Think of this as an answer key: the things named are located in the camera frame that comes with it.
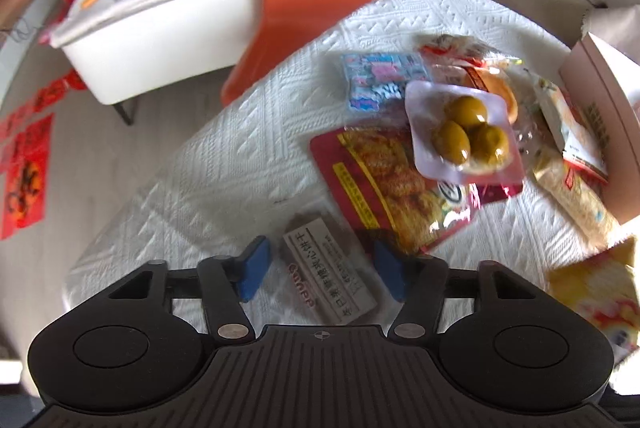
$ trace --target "table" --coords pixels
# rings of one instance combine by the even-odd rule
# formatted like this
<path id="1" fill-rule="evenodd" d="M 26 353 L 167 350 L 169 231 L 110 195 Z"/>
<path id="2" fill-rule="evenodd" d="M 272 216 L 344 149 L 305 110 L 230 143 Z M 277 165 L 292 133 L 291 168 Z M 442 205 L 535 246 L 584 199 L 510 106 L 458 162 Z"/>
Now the table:
<path id="1" fill-rule="evenodd" d="M 257 29 L 261 0 L 168 0 L 62 47 L 95 98 L 116 104 L 236 64 Z"/>
<path id="2" fill-rule="evenodd" d="M 367 4 L 286 59 L 187 141 L 70 271 L 66 305 L 78 305 L 146 260 L 195 267 L 211 255 L 238 255 L 257 234 L 266 234 L 275 260 L 244 311 L 256 332 L 270 323 L 310 323 L 278 249 L 296 213 L 330 213 L 348 230 L 308 151 L 312 137 L 350 119 L 335 61 L 345 51 L 411 50 L 421 32 L 478 36 L 555 81 L 568 53 L 540 27 L 490 0 Z M 454 268 L 494 259 L 544 286 L 547 267 L 580 259 L 587 250 L 551 198 L 527 181 L 521 195 L 483 208 L 432 253 Z M 400 305 L 353 238 L 350 251 L 380 304 L 363 321 L 386 329 Z M 447 300 L 441 330 L 471 311 L 471 300 Z M 178 303 L 175 313 L 206 331 L 197 303 Z"/>

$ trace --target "biscuit package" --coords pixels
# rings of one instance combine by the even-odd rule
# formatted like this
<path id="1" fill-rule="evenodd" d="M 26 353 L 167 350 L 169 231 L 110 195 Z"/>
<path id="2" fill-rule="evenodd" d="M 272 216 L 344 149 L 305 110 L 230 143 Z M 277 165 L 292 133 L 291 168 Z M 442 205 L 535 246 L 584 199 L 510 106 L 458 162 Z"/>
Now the biscuit package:
<path id="1" fill-rule="evenodd" d="M 480 205 L 476 185 L 418 173 L 406 128 L 339 129 L 315 137 L 311 151 L 367 252 L 372 233 L 386 232 L 405 254 L 424 253 L 468 224 Z"/>
<path id="2" fill-rule="evenodd" d="M 533 176 L 574 219 L 591 243 L 599 247 L 609 245 L 612 234 L 619 227 L 618 221 L 560 154 L 548 148 L 541 150 Z"/>
<path id="3" fill-rule="evenodd" d="M 606 184 L 607 167 L 600 146 L 580 113 L 570 104 L 568 94 L 542 78 L 536 91 L 540 109 L 564 160 Z"/>

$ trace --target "red snack bag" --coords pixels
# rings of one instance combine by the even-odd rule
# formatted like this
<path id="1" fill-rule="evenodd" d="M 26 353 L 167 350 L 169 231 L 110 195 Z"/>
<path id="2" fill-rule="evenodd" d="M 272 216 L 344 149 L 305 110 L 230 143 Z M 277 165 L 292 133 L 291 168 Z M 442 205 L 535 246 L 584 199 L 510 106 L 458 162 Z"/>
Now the red snack bag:
<path id="1" fill-rule="evenodd" d="M 418 173 L 406 128 L 339 129 L 315 137 L 310 148 L 367 252 L 372 230 L 386 230 L 402 252 L 425 253 L 469 223 L 479 207 L 475 185 L 432 181 Z"/>
<path id="2" fill-rule="evenodd" d="M 480 205 L 491 204 L 492 202 L 505 201 L 522 193 L 524 185 L 514 184 L 506 186 L 478 186 L 478 196 Z"/>

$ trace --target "red decoration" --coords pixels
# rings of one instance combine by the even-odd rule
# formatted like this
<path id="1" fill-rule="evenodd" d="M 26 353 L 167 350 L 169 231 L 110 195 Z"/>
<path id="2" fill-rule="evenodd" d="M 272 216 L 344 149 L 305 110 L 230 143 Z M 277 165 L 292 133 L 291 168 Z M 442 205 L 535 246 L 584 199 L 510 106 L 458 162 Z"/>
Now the red decoration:
<path id="1" fill-rule="evenodd" d="M 4 186 L 2 239 L 44 218 L 53 116 L 34 122 L 13 141 Z"/>

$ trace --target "white tablecloth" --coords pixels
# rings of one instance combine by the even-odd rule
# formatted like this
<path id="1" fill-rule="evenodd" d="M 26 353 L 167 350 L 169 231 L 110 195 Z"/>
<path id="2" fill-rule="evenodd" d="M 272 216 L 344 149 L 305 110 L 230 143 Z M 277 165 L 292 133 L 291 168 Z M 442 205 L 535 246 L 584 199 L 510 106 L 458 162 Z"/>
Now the white tablecloth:
<path id="1" fill-rule="evenodd" d="M 551 80 L 558 80 L 568 53 L 543 29 L 490 0 L 367 4 L 290 56 L 183 145 L 70 271 L 64 289 L 68 307 L 146 260 L 195 267 L 211 255 L 237 255 L 265 234 L 272 239 L 275 260 L 255 299 L 244 306 L 248 318 L 256 332 L 265 324 L 310 323 L 278 259 L 279 238 L 298 212 L 331 213 L 342 221 L 308 151 L 309 139 L 348 119 L 336 53 L 413 50 L 418 34 L 441 32 L 478 36 Z M 483 208 L 433 254 L 454 268 L 497 260 L 544 286 L 545 268 L 582 258 L 586 249 L 551 199 L 527 181 L 521 195 Z M 386 329 L 400 305 L 356 241 L 351 251 L 380 303 L 364 319 Z M 447 300 L 441 329 L 469 312 L 470 300 Z M 206 331 L 197 302 L 178 303 L 176 314 Z"/>

